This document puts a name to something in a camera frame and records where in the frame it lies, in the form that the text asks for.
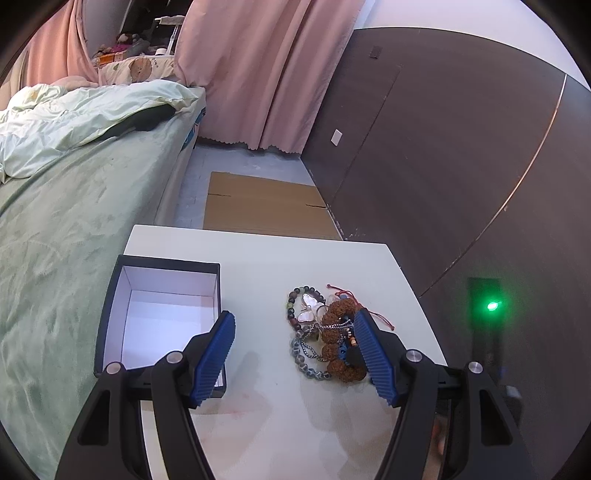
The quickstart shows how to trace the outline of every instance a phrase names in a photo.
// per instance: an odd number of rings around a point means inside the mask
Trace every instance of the cardboard sheet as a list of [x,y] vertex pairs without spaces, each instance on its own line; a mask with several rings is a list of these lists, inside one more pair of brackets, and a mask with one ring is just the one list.
[[203,229],[341,240],[315,187],[212,172]]

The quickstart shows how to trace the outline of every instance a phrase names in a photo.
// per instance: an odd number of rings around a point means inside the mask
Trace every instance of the tiled floor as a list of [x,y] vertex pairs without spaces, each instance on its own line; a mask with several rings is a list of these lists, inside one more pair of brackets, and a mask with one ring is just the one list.
[[203,228],[209,177],[213,171],[314,185],[298,155],[252,151],[239,145],[197,144],[181,185],[174,226]]

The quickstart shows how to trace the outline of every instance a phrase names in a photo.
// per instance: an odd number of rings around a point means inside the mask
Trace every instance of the white table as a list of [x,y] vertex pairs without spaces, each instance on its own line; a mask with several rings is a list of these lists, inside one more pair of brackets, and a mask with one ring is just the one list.
[[[327,283],[352,291],[395,325],[407,348],[445,364],[386,245],[137,225],[125,254],[221,265],[222,309],[236,316],[228,390],[191,413],[218,480],[373,479],[379,468],[397,411],[367,380],[318,382],[297,369],[285,318],[295,287],[325,297]],[[167,479],[149,402],[142,422],[152,476]]]

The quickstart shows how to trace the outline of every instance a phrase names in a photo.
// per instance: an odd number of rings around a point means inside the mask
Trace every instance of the jewelry pile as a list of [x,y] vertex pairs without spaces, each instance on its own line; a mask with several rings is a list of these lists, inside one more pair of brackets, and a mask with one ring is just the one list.
[[[302,295],[303,309],[296,317],[295,303]],[[357,346],[353,331],[353,318],[361,308],[355,298],[339,292],[329,306],[326,299],[313,287],[294,288],[287,300],[287,320],[295,330],[291,340],[291,354],[300,371],[308,378],[330,380],[335,377],[343,382],[360,381],[365,378],[367,368]],[[324,315],[319,316],[324,308]],[[322,339],[324,346],[318,354],[308,342]],[[306,363],[306,357],[327,362],[325,371],[316,371]]]

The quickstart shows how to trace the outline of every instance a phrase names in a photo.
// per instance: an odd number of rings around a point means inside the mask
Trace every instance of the metal screw cap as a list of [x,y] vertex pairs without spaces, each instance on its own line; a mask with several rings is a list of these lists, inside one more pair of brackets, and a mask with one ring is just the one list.
[[183,359],[183,353],[182,352],[170,352],[167,356],[166,356],[166,361],[169,364],[177,364],[179,363],[181,360]]
[[472,372],[473,374],[481,374],[482,373],[482,365],[479,364],[478,362],[470,362],[468,364],[468,370],[470,372]]
[[407,351],[407,360],[413,363],[419,363],[423,359],[423,354],[418,350]]
[[115,375],[116,373],[119,373],[119,370],[121,370],[121,364],[119,362],[111,362],[107,365],[107,373],[109,375]]

